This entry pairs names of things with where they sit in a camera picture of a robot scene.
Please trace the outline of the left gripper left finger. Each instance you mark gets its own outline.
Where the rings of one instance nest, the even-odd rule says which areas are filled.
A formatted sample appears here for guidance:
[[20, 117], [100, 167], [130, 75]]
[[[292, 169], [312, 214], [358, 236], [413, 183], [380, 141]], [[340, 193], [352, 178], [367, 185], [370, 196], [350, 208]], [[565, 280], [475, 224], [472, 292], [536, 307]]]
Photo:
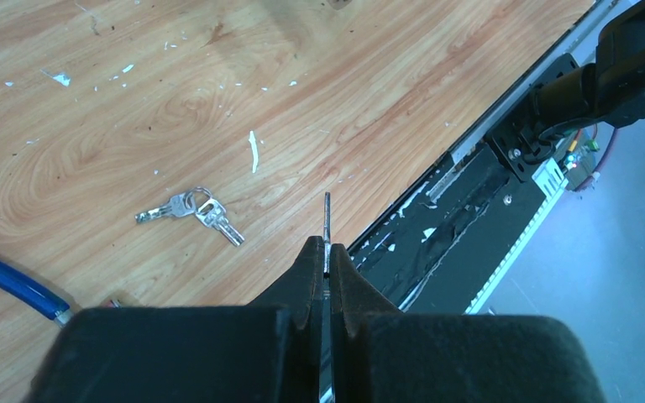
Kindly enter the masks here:
[[316, 402], [323, 239], [243, 306], [90, 308], [60, 332], [28, 402]]

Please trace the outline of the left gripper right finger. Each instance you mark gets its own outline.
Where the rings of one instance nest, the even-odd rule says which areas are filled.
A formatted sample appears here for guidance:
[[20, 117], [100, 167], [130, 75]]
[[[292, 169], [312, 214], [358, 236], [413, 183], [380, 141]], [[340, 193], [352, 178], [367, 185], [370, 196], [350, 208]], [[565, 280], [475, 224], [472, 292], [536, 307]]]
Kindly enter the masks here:
[[329, 262], [338, 402], [602, 402], [579, 339], [542, 316], [405, 313], [335, 244]]

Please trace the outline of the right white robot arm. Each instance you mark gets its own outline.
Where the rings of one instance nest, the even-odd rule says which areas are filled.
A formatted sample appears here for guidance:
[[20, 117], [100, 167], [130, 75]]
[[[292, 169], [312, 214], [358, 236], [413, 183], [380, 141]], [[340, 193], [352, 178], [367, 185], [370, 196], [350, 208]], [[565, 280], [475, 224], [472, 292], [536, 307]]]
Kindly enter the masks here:
[[645, 118], [645, 1], [600, 32], [595, 61], [533, 90], [537, 123], [528, 141], [528, 164], [539, 164], [556, 143], [595, 123], [624, 128]]

